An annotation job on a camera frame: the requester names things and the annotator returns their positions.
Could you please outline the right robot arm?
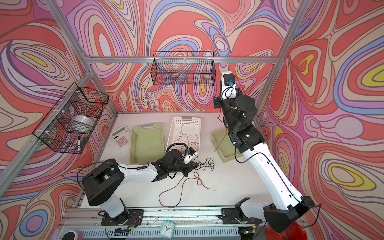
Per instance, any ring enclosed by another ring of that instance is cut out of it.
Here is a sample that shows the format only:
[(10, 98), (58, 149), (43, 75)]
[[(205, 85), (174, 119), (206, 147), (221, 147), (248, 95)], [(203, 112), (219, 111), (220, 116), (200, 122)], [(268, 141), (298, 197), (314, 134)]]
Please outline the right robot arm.
[(252, 123), (258, 111), (254, 98), (235, 86), (222, 87), (220, 96), (214, 99), (214, 107), (222, 110), (229, 139), (246, 158), (243, 163), (250, 163), (256, 169), (272, 197), (264, 206), (249, 203), (247, 210), (241, 208), (247, 218), (263, 219), (273, 230), (282, 233), (311, 209), (322, 208), (293, 186), (272, 157), (265, 139)]

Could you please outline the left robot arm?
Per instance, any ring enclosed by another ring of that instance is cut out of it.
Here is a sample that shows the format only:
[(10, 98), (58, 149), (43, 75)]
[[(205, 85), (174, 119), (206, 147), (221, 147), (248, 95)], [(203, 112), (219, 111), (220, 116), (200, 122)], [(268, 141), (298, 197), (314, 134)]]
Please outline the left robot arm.
[(115, 159), (108, 159), (83, 177), (83, 191), (89, 206), (100, 207), (111, 218), (127, 216), (127, 208), (115, 194), (120, 185), (173, 179), (175, 176), (171, 174), (177, 173), (187, 177), (199, 167), (194, 162), (196, 157), (195, 149), (184, 143), (175, 143), (167, 147), (162, 158), (139, 167), (121, 165)]

